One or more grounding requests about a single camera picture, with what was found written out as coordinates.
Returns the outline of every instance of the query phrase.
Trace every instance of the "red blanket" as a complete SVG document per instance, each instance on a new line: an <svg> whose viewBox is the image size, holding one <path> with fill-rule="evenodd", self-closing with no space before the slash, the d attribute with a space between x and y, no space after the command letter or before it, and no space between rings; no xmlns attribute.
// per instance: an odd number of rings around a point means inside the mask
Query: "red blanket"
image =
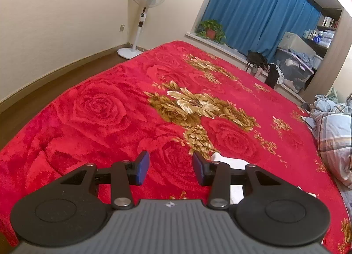
<svg viewBox="0 0 352 254"><path fill-rule="evenodd" d="M9 214L20 198L82 164L109 167L150 152L134 199L206 199L191 165L194 150L257 164L329 208L324 245L349 248L348 215L301 120L307 115L276 91L212 54L175 41L67 90L0 153L0 231L17 243ZM109 203L110 189L99 197Z"/></svg>

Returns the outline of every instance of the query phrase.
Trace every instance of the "black circular cover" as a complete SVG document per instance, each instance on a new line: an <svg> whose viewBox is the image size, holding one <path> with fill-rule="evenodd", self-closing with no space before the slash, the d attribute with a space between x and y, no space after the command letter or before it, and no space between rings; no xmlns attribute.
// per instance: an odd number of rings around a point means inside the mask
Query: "black circular cover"
<svg viewBox="0 0 352 254"><path fill-rule="evenodd" d="M105 205L94 195L62 187L34 192L15 204L10 220L21 240L44 247L62 247L97 233L107 219Z"/></svg>
<svg viewBox="0 0 352 254"><path fill-rule="evenodd" d="M330 224L321 201L299 189L283 192L275 187L262 187L240 201L235 218L254 239L281 247L320 242Z"/></svg>

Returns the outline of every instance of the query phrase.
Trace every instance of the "fan base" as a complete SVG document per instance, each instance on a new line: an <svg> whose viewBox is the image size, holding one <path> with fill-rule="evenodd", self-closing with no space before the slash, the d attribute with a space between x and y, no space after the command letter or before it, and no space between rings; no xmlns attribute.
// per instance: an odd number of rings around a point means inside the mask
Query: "fan base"
<svg viewBox="0 0 352 254"><path fill-rule="evenodd" d="M131 48L120 48L117 50L117 53L123 58L131 59L140 55L142 52L137 49L133 51Z"/></svg>

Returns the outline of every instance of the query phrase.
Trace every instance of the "green fabric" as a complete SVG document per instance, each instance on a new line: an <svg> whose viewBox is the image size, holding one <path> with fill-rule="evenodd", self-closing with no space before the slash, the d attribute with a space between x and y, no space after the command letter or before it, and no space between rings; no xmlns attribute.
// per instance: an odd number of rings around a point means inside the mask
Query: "green fabric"
<svg viewBox="0 0 352 254"><path fill-rule="evenodd" d="M338 102L339 102L338 99L337 99L337 94L336 94L336 91L335 91L334 87L332 87L332 90L331 90L330 93L327 95L327 97L328 97L331 101L333 101L333 102L335 102L335 103L338 103Z"/></svg>

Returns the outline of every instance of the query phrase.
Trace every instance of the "plaid quilt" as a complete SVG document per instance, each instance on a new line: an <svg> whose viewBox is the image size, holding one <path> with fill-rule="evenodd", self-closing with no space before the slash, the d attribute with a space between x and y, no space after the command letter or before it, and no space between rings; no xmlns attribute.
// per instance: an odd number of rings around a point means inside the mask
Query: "plaid quilt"
<svg viewBox="0 0 352 254"><path fill-rule="evenodd" d="M352 94L347 103L334 103L317 95L309 125L325 165L344 185L352 188Z"/></svg>

